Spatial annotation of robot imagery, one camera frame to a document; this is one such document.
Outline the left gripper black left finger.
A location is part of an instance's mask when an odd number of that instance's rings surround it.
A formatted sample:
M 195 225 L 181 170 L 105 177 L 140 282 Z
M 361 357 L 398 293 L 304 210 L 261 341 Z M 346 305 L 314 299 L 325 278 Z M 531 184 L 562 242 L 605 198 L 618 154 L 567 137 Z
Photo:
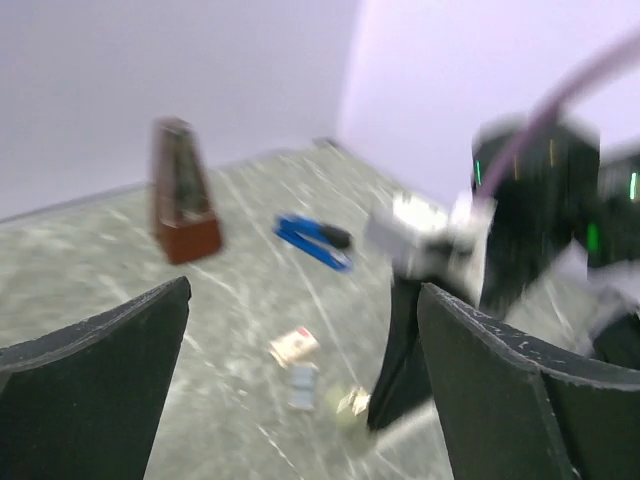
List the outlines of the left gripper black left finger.
M 178 277 L 1 351 L 4 479 L 144 477 L 189 316 Z

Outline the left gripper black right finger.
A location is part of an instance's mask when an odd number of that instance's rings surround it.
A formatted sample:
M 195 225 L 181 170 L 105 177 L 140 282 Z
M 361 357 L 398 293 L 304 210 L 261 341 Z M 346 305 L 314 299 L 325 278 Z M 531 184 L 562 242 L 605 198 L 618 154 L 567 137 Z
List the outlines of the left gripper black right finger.
M 455 478 L 638 479 L 638 371 L 558 348 L 432 284 L 418 323 Z

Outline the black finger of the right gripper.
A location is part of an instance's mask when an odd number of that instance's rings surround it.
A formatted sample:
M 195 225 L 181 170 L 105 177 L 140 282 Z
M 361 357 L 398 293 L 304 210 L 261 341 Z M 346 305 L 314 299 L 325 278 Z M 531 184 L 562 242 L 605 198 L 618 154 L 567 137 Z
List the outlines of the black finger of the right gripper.
M 388 341 L 368 406 L 371 432 L 389 427 L 432 395 L 417 319 L 421 287 L 417 280 L 393 279 Z

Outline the small beige white stapler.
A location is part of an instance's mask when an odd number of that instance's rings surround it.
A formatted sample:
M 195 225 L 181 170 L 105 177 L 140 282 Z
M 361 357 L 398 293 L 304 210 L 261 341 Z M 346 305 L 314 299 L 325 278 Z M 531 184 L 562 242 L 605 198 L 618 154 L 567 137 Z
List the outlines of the small beige white stapler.
M 350 441 L 367 442 L 370 394 L 362 386 L 334 385 L 328 389 L 325 402 L 334 430 Z

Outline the white staple box tray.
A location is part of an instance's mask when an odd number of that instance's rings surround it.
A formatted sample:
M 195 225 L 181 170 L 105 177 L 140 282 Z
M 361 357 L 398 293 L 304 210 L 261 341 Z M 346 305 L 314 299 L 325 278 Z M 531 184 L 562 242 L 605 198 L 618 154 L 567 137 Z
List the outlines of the white staple box tray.
M 289 368 L 288 404 L 297 410 L 314 409 L 318 369 L 312 363 L 297 363 Z

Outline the white staple box sleeve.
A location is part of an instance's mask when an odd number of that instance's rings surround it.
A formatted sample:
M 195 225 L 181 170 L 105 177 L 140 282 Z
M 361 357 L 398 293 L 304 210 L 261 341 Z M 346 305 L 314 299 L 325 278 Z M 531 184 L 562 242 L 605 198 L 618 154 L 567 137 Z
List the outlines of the white staple box sleeve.
M 306 327 L 297 327 L 269 343 L 269 353 L 283 368 L 287 368 L 319 347 L 319 342 Z

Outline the blue metal stapler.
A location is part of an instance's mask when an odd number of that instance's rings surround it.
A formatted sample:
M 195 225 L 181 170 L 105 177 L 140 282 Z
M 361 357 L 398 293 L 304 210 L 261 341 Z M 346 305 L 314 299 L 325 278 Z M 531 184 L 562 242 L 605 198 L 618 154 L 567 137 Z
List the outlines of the blue metal stapler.
M 352 268 L 349 252 L 353 237 L 340 227 L 290 214 L 275 217 L 273 232 L 335 271 L 345 272 Z

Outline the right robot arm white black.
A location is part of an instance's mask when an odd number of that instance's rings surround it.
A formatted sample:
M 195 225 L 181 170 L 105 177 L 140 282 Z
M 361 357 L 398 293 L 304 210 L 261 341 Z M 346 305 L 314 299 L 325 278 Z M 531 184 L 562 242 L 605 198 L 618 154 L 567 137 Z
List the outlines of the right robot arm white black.
M 417 306 L 424 283 L 433 283 L 490 314 L 506 314 L 571 242 L 599 269 L 639 258 L 639 149 L 600 161 L 598 140 L 556 124 L 517 154 L 494 193 L 496 210 L 488 234 L 482 280 L 466 281 L 449 260 L 471 254 L 438 233 L 400 219 L 398 207 L 379 208 L 367 229 L 391 239 L 391 320 L 383 366 L 370 399 L 367 427 L 389 427 L 432 396 L 430 384 L 414 386 L 426 372 L 418 338 Z

